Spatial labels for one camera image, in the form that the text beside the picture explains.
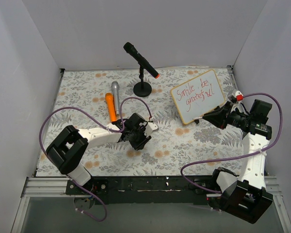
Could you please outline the yellow framed whiteboard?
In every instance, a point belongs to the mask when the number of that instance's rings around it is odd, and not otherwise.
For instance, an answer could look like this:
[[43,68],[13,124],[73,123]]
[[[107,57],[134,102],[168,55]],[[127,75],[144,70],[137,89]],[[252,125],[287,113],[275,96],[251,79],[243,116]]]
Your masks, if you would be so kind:
[[172,88],[170,94],[183,124],[187,125],[225,103],[216,72],[210,69]]

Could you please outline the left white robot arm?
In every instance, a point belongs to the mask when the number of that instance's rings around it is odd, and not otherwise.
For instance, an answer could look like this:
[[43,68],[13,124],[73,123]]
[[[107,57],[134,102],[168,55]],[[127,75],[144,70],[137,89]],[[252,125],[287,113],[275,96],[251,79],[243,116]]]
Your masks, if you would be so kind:
[[68,125],[48,146],[46,156],[61,174],[77,183],[81,193],[89,194],[94,183],[89,171],[81,165],[88,149],[128,141],[134,150],[142,150],[157,129],[157,124],[146,121],[137,113],[128,119],[114,121],[106,128],[76,129]]

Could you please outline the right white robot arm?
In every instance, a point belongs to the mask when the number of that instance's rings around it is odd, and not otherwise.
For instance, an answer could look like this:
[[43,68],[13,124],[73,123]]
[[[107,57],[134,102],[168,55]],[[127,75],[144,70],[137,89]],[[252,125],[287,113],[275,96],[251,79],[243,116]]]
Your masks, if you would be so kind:
[[266,124],[271,108],[270,103],[254,100],[250,112],[245,114],[228,101],[202,117],[220,129],[232,125],[243,132],[243,152],[247,157],[240,174],[219,167],[212,174],[210,188],[215,193],[222,192],[217,201],[221,210],[251,224],[256,223],[273,202],[264,180],[264,148],[272,137],[272,128]]

